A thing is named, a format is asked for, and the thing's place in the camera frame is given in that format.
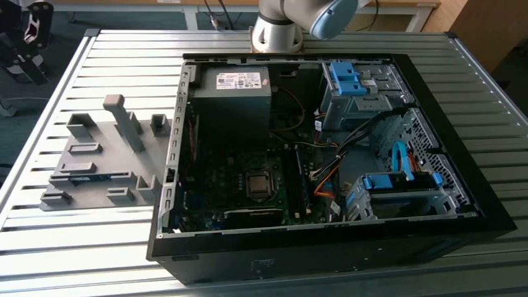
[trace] open computer tower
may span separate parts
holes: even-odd
[[[182,283],[420,264],[514,230],[406,55],[184,60],[146,256]]]

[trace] power supply label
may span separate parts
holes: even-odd
[[[217,90],[244,88],[262,88],[260,72],[220,73],[216,76]]]

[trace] power cable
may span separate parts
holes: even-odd
[[[206,14],[205,12],[205,14],[206,14],[206,16],[216,16],[216,17],[221,17],[225,13],[222,13],[222,14],[216,14],[212,10],[210,10],[210,6],[209,6],[209,4],[208,4],[208,2],[206,2],[206,0],[204,0],[204,3],[205,3],[205,6],[206,6],[206,10],[209,11],[209,14]]]
[[[237,18],[236,18],[234,21],[232,22],[232,25],[233,25],[233,26],[237,24],[238,19],[240,19],[240,17],[241,17],[241,14],[242,14],[242,12],[238,13]]]
[[[380,14],[380,1],[376,0],[376,13],[373,14],[372,23],[370,23],[368,26],[362,27],[361,29],[357,29],[356,32],[362,31],[362,30],[365,30],[365,29],[369,29],[369,31],[370,31],[372,26],[373,26],[373,24],[376,23],[378,14]]]
[[[225,9],[224,0],[217,0],[217,2],[220,3],[221,9],[224,10],[225,17],[228,18],[229,29],[234,30],[234,26],[232,25],[232,21],[230,21],[230,17],[229,17],[229,14],[228,14],[228,10]]]

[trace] wooden furniture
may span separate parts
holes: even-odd
[[[526,0],[441,0],[424,32],[453,32],[488,72],[528,37]]]
[[[378,2],[380,15],[370,28],[372,31],[420,32],[432,10],[440,6],[440,0],[378,0]],[[372,23],[376,1],[370,0],[361,10],[365,13],[368,10],[369,15],[358,13],[346,31],[356,31]]]

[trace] black cable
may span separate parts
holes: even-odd
[[[376,0],[376,13],[373,14],[372,23],[370,23],[368,26],[362,27],[361,29],[357,29],[356,32],[362,31],[364,29],[369,29],[369,31],[370,31],[372,26],[373,26],[373,24],[376,23],[377,15],[378,15],[378,14],[380,14],[380,1]]]
[[[321,167],[313,174],[313,177],[316,178],[320,176],[326,170],[329,170],[333,165],[345,157],[346,155],[346,150],[344,150],[346,147],[353,145],[356,142],[362,140],[369,134],[370,130],[373,129],[374,125],[377,122],[388,118],[389,116],[394,116],[398,114],[404,114],[408,111],[408,107],[398,107],[394,108],[390,111],[384,111],[374,115],[368,121],[365,121],[346,136],[345,140],[341,142],[340,146],[336,149],[334,152],[334,157],[332,161]]]
[[[240,17],[241,17],[241,14],[242,14],[242,12],[240,12],[240,13],[238,13],[238,16],[237,16],[237,18],[234,19],[234,22],[232,23],[232,25],[233,25],[233,26],[237,24],[237,22],[238,22],[238,19],[240,19]]]
[[[230,28],[230,30],[234,30],[234,27],[232,26],[232,21],[230,21],[230,17],[228,14],[228,10],[225,9],[224,0],[217,0],[217,2],[220,3],[221,9],[225,12],[225,17],[228,18],[229,28]]]
[[[212,10],[210,10],[210,7],[209,7],[209,4],[208,4],[208,2],[206,2],[206,0],[204,0],[204,3],[205,3],[205,6],[206,6],[206,10],[209,11],[209,14],[206,14],[205,12],[205,14],[206,14],[206,16],[216,16],[216,17],[221,17],[225,13],[222,13],[222,14],[216,14]]]

